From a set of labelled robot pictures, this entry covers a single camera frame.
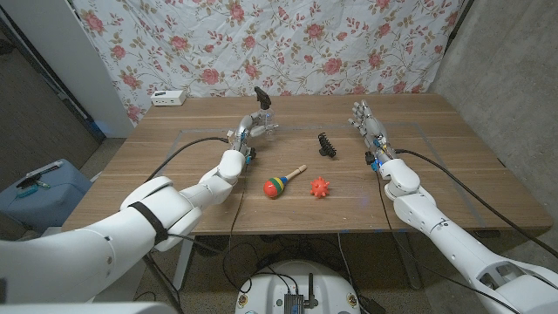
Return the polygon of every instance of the white power strip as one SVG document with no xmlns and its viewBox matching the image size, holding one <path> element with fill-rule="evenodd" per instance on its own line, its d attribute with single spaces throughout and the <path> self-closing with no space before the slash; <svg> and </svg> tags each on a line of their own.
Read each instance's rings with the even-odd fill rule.
<svg viewBox="0 0 558 314">
<path fill-rule="evenodd" d="M 180 106 L 186 100 L 186 91 L 155 91 L 151 101 L 155 106 Z"/>
</svg>

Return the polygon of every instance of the maraca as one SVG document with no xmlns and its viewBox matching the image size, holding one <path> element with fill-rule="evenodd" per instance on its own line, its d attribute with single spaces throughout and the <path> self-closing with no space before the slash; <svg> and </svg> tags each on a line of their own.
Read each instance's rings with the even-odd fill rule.
<svg viewBox="0 0 558 314">
<path fill-rule="evenodd" d="M 290 179 L 292 179 L 295 175 L 300 174 L 304 170 L 306 170 L 306 165 L 300 166 L 297 170 L 285 175 L 284 177 L 275 177 L 267 180 L 263 184 L 263 193 L 265 193 L 265 195 L 270 198 L 277 197 L 285 189 L 285 185 L 287 184 L 287 182 L 289 182 Z"/>
</svg>

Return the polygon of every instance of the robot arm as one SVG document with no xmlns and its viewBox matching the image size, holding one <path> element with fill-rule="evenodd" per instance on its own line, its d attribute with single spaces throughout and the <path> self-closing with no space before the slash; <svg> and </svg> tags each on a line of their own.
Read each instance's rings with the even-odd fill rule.
<svg viewBox="0 0 558 314">
<path fill-rule="evenodd" d="M 153 247 L 172 248 L 180 238 L 168 234 L 189 234 L 206 206 L 228 197 L 255 156 L 248 137 L 266 131 L 260 119 L 260 113 L 245 116 L 219 165 L 190 188 L 179 192 L 167 177 L 158 177 L 126 197 L 118 213 L 90 226 L 26 242 L 0 241 L 5 303 L 85 302 Z"/>
<path fill-rule="evenodd" d="M 436 206 L 434 198 L 420 186 L 419 176 L 390 146 L 382 124 L 363 101 L 353 108 L 357 122 L 349 122 L 364 136 L 373 157 L 389 182 L 385 194 L 393 201 L 399 219 L 428 236 L 469 285 L 511 306 L 520 313 L 558 311 L 558 275 L 546 268 L 521 263 L 494 254 Z M 478 295 L 491 313 L 511 311 L 493 299 Z"/>
</svg>

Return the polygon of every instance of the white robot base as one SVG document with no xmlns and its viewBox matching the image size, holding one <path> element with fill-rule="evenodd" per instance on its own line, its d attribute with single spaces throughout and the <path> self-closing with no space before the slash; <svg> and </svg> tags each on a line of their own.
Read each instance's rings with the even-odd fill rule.
<svg viewBox="0 0 558 314">
<path fill-rule="evenodd" d="M 293 280 L 273 274 L 269 268 L 259 272 L 266 274 L 252 277 L 248 293 L 239 293 L 235 314 L 360 314 L 357 293 L 342 276 L 319 263 L 303 260 L 282 261 L 270 265 L 277 274 L 291 276 L 298 284 L 298 296 Z M 247 290 L 247 281 L 242 290 Z"/>
</svg>

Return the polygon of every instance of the floral backdrop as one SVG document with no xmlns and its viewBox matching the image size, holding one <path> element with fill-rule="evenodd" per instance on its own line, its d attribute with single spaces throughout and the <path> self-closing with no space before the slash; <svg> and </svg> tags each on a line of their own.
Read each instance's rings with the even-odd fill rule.
<svg viewBox="0 0 558 314">
<path fill-rule="evenodd" d="M 462 0 L 73 0 L 137 124 L 188 97 L 424 92 Z"/>
</svg>

